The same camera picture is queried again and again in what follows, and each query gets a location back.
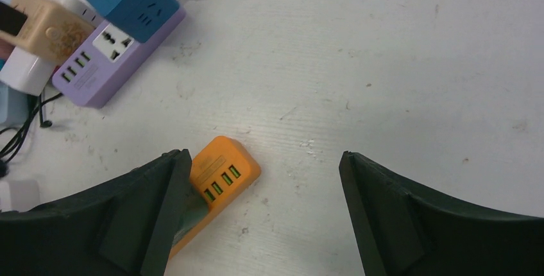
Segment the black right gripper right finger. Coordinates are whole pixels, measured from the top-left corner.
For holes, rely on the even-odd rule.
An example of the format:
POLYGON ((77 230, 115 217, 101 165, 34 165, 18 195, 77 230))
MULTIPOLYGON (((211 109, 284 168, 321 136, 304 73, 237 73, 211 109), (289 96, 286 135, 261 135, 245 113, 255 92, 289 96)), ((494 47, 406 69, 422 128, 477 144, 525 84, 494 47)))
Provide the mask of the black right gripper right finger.
POLYGON ((460 200, 346 151, 339 176, 366 275, 542 275, 543 219, 460 200))

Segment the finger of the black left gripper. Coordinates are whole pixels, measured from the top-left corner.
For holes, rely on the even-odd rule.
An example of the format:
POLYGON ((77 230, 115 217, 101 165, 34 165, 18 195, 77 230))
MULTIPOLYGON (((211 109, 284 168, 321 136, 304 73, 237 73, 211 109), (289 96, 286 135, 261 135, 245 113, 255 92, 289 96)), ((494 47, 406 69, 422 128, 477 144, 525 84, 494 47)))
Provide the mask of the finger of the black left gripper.
POLYGON ((2 32, 17 36, 27 20, 28 16, 26 14, 14 9, 4 2, 1 2, 0 28, 2 32))

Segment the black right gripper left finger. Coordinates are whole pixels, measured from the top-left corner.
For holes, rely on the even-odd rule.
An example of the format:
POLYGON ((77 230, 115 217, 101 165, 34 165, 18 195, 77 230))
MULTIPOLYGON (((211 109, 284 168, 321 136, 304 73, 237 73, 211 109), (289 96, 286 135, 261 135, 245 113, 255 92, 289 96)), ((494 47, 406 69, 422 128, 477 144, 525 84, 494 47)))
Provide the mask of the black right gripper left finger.
POLYGON ((162 275, 192 159, 172 150, 117 178, 1 213, 2 275, 162 275))

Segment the orange power strip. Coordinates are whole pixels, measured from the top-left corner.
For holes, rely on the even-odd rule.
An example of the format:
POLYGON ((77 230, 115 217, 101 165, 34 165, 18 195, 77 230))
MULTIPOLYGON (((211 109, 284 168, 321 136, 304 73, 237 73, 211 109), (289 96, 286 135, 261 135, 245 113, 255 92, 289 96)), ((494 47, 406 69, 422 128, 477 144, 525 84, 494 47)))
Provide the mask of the orange power strip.
POLYGON ((206 200, 208 214, 178 244, 172 246, 169 258, 194 239, 260 174, 260 165, 235 139, 217 136, 203 148, 192 160, 189 181, 190 193, 199 193, 206 200))

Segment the green cube socket adapter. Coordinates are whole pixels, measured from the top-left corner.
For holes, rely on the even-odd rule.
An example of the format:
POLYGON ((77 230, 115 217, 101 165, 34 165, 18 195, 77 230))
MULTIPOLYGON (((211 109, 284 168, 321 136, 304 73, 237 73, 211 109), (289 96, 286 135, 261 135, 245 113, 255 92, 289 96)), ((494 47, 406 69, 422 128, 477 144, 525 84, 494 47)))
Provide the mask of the green cube socket adapter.
POLYGON ((180 217, 172 246, 178 244, 208 214, 207 202, 199 193, 190 193, 185 202, 186 210, 180 217))

